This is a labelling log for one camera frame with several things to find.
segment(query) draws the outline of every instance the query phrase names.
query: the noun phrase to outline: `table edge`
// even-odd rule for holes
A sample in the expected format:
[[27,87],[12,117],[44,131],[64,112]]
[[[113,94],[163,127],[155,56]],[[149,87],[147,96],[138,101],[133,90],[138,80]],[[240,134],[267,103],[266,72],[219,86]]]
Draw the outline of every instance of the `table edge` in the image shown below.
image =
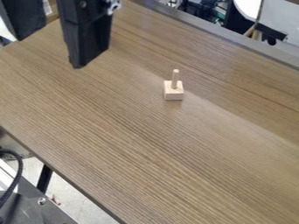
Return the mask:
[[159,3],[156,0],[130,1],[299,71],[299,58],[294,55],[287,54],[286,52],[282,52],[281,50],[271,46],[264,45],[256,40],[244,37],[239,33],[227,30],[224,27],[211,24],[184,11]]

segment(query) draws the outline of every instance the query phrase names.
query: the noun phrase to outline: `wooden peg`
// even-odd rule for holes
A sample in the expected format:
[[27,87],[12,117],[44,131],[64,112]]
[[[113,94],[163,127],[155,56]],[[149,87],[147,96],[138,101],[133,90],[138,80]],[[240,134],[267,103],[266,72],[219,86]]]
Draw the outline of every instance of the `wooden peg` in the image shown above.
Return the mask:
[[179,70],[174,69],[171,80],[164,81],[164,99],[166,101],[182,101],[184,98],[183,82],[178,80]]

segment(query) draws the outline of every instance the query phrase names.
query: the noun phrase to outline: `black cable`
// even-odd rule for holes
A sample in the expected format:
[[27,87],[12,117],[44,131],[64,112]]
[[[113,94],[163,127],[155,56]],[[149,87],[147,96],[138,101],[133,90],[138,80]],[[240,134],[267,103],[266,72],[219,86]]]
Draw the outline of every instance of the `black cable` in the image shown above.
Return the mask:
[[16,177],[13,179],[13,181],[10,184],[9,188],[7,188],[6,192],[0,198],[0,209],[4,206],[4,204],[8,200],[8,198],[12,195],[13,190],[15,190],[18,182],[20,181],[20,179],[22,177],[22,172],[23,172],[23,167],[24,167],[22,158],[15,151],[13,151],[13,150],[5,150],[5,149],[1,149],[0,148],[0,155],[1,154],[10,154],[14,158],[16,158],[16,160],[18,162],[18,168],[17,168],[17,175],[16,175]]

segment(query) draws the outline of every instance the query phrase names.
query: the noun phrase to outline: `bolt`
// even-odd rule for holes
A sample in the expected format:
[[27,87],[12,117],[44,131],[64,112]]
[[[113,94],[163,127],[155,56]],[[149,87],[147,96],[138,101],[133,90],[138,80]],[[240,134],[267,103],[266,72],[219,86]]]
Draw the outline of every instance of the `bolt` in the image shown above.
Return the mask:
[[81,8],[86,8],[87,7],[87,2],[86,1],[80,1],[80,7]]
[[46,202],[45,198],[39,198],[38,199],[38,204],[41,205],[41,206],[43,206],[45,204],[45,202]]

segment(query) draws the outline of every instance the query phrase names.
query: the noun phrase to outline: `wooden block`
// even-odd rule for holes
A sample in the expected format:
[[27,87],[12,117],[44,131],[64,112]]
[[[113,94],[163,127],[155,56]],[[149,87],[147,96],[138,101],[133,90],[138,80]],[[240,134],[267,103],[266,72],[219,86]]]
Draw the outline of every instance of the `wooden block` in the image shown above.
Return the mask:
[[171,87],[171,80],[164,81],[164,99],[166,101],[182,101],[184,98],[183,82],[177,82],[177,88]]

